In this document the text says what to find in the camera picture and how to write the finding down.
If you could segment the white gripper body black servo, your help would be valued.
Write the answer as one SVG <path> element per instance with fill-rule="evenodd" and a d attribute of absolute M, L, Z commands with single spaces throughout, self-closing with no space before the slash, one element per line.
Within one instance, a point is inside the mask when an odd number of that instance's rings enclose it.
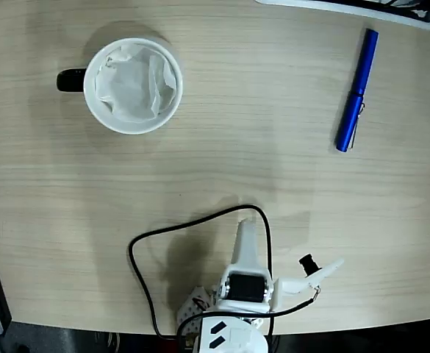
<path fill-rule="evenodd" d="M 268 270 L 226 272 L 215 295 L 217 311 L 269 313 L 273 280 Z"/>

